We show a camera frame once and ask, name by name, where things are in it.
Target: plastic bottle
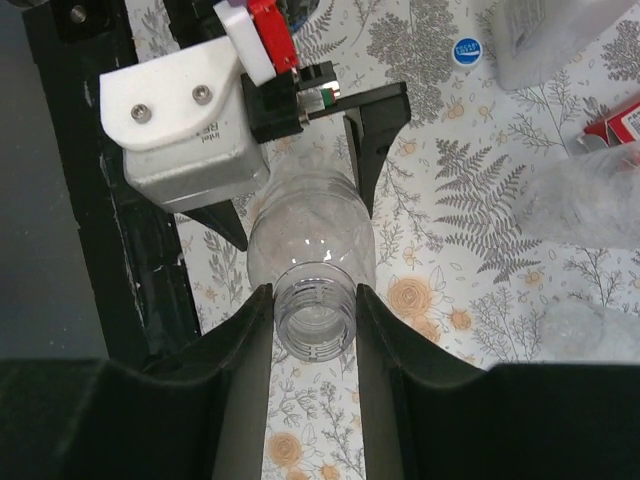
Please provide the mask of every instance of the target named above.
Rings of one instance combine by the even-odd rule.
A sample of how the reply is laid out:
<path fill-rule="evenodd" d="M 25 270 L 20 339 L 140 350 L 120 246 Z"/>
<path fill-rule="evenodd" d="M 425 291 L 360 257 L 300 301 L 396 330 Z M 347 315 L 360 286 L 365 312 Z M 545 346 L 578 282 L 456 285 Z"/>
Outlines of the plastic bottle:
<path fill-rule="evenodd" d="M 540 85 L 635 5 L 636 0 L 502 0 L 493 38 L 505 90 Z"/>
<path fill-rule="evenodd" d="M 331 360 L 353 342 L 356 286 L 375 287 L 371 220 L 353 183 L 319 158 L 273 172 L 249 241 L 252 287 L 274 284 L 283 346 L 309 362 Z"/>
<path fill-rule="evenodd" d="M 561 362 L 640 361 L 640 318 L 582 300 L 553 302 L 540 320 L 540 339 Z"/>
<path fill-rule="evenodd" d="M 536 238 L 591 248 L 640 248 L 640 143 L 557 161 L 513 211 Z"/>

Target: bolt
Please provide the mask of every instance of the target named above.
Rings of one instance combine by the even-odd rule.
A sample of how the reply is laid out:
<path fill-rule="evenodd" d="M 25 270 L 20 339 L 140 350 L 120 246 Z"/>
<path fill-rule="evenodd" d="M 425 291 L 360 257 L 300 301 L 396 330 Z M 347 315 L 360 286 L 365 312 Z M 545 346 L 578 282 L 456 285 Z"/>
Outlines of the bolt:
<path fill-rule="evenodd" d="M 69 12 L 69 17 L 73 23 L 80 25 L 87 19 L 87 10 L 82 5 L 76 5 Z"/>
<path fill-rule="evenodd" d="M 131 118 L 138 123 L 147 123 L 151 120 L 151 110 L 146 105 L 139 103 L 131 109 Z"/>
<path fill-rule="evenodd" d="M 206 85 L 198 85 L 191 94 L 198 105 L 206 105 L 213 98 L 211 90 Z"/>

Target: floral wallpaper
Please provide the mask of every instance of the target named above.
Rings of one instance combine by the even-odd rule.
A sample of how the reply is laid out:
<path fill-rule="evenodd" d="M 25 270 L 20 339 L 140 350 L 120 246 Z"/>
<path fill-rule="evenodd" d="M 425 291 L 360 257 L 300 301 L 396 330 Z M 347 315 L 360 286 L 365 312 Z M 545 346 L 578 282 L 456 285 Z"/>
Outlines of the floral wallpaper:
<path fill-rule="evenodd" d="M 525 237 L 511 206 L 537 168 L 579 151 L 575 139 L 640 93 L 640 7 L 547 84 L 496 83 L 491 0 L 321 0 L 299 30 L 303 63 L 331 60 L 345 93 L 408 83 L 413 120 L 390 151 L 373 217 L 377 291 L 404 322 L 459 358 L 549 359 L 538 321 L 553 297 L 579 297 L 640 315 L 640 251 L 588 250 Z M 176 50 L 161 0 L 128 0 L 141 61 Z M 485 59 L 452 72 L 461 35 Z M 340 118 L 267 146 L 270 161 L 313 149 L 349 173 Z M 250 231 L 260 192 L 234 200 Z M 246 256 L 177 217 L 204 331 L 248 298 Z M 291 358 L 274 339 L 265 480 L 364 479 L 355 348 L 333 362 Z"/>

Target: bottle opening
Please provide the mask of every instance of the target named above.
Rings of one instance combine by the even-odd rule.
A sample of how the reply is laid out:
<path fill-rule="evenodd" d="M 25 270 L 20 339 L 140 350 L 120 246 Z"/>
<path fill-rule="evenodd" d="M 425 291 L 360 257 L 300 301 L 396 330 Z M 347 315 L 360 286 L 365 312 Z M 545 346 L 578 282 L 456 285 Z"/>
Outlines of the bottle opening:
<path fill-rule="evenodd" d="M 280 341 L 294 357 L 325 362 L 345 351 L 356 333 L 356 286 L 326 263 L 305 263 L 285 272 L 275 287 Z"/>

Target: clear plastic bottle lying down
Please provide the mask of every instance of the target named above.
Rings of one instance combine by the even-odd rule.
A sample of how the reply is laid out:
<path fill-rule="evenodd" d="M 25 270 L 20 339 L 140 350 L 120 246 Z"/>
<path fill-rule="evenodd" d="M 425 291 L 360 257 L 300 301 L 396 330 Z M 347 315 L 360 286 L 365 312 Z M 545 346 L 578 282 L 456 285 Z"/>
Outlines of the clear plastic bottle lying down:
<path fill-rule="evenodd" d="M 371 220 L 353 183 L 325 159 L 272 174 L 249 242 L 252 287 L 274 284 L 276 330 L 294 357 L 321 362 L 353 342 L 356 286 L 375 287 Z"/>
<path fill-rule="evenodd" d="M 561 362 L 640 362 L 640 318 L 583 300 L 553 302 L 540 337 Z"/>
<path fill-rule="evenodd" d="M 559 160 L 514 205 L 529 235 L 592 248 L 640 247 L 640 143 Z"/>

